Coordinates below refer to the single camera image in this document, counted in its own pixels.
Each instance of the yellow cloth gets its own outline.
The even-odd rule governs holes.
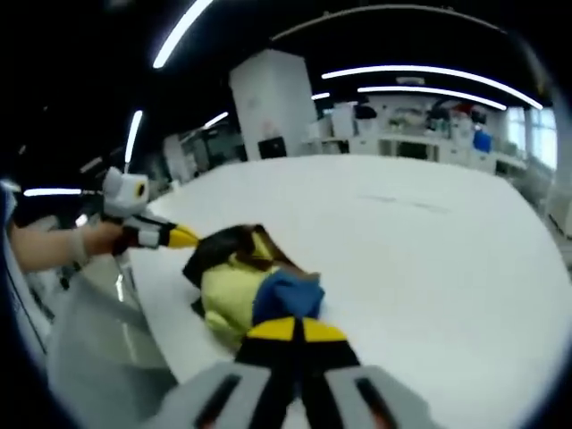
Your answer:
[[[253,233],[253,256],[272,259],[260,237]],[[263,272],[242,264],[232,255],[225,264],[203,273],[202,300],[206,326],[232,349],[238,349],[242,338],[252,328],[252,308],[264,279],[278,271],[272,266]]]

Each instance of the fluorescent light strip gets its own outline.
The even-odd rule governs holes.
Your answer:
[[[96,165],[103,163],[103,161],[104,160],[101,156],[98,156],[97,158],[92,159],[91,161],[89,161],[87,164],[85,164],[83,167],[80,168],[80,173],[83,174],[85,172],[88,172],[89,170],[91,170]]]
[[[172,29],[171,34],[163,43],[159,54],[157,54],[157,58],[153,62],[154,69],[160,69],[164,66],[171,56],[173,49],[177,46],[189,27],[213,1],[214,0],[196,0],[185,14],[182,15],[182,18],[177,22],[177,25],[175,25],[175,28]]]
[[[20,185],[8,179],[0,180],[0,186],[6,189],[8,192],[21,192]]]
[[[357,92],[422,92],[426,94],[439,94],[441,96],[465,98],[466,100],[475,101],[482,105],[489,105],[499,110],[507,110],[505,105],[497,103],[495,101],[488,100],[486,98],[471,96],[470,94],[465,94],[464,92],[449,91],[447,89],[438,88],[426,88],[426,87],[406,87],[406,86],[393,86],[393,87],[366,87],[359,88]]]
[[[421,72],[421,73],[436,73],[436,74],[446,74],[448,76],[455,76],[457,78],[462,79],[469,79],[474,80],[475,82],[483,83],[484,85],[488,85],[490,87],[500,89],[512,96],[521,99],[522,101],[528,103],[532,107],[542,110],[543,105],[538,103],[537,101],[533,100],[531,97],[523,94],[516,89],[508,87],[496,80],[484,78],[483,76],[478,76],[473,73],[467,73],[465,71],[457,71],[452,69],[445,69],[443,67],[430,67],[425,65],[375,65],[372,67],[357,67],[356,69],[347,69],[347,70],[339,70],[339,71],[332,71],[330,73],[326,73],[322,75],[322,79],[332,79],[332,78],[339,78],[341,76],[350,76],[353,74],[361,74],[361,73],[373,73],[373,72]]]
[[[321,100],[322,98],[327,98],[330,96],[329,92],[323,92],[322,94],[315,94],[312,96],[313,100]]]
[[[117,276],[115,280],[115,288],[117,289],[117,298],[123,302],[123,274]]]
[[[209,128],[211,128],[216,123],[222,121],[228,115],[229,115],[228,112],[224,112],[223,114],[219,114],[218,116],[216,116],[215,118],[213,118],[209,122],[207,122],[205,125],[203,125],[203,130],[208,130]]]
[[[39,188],[26,189],[24,197],[43,197],[47,195],[81,195],[81,189]]]
[[[138,110],[133,115],[133,120],[131,121],[131,128],[129,130],[129,137],[127,138],[127,147],[125,148],[125,163],[131,162],[131,156],[133,155],[133,145],[135,145],[135,138],[137,137],[137,131],[139,129],[139,124],[141,123],[141,118],[143,117],[143,111]]]

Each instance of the human arm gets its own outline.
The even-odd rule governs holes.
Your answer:
[[[19,228],[14,223],[8,226],[8,237],[13,253],[23,272],[42,271],[70,264],[74,253],[72,234],[77,230],[39,231],[32,227]],[[114,243],[122,236],[122,227],[101,222],[79,229],[86,256],[111,253]]]

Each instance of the white tabletop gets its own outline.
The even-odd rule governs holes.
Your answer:
[[[448,428],[510,428],[544,398],[572,338],[572,288],[548,231],[507,182],[376,156],[224,166],[155,201],[203,236],[262,223],[321,272],[323,319]],[[231,357],[190,303],[191,250],[132,250],[151,332],[183,383]]]

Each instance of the fabric pile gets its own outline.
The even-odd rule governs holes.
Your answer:
[[[201,240],[183,274],[201,289],[193,309],[235,350],[257,324],[317,318],[324,298],[320,275],[292,263],[262,225],[233,226]]]

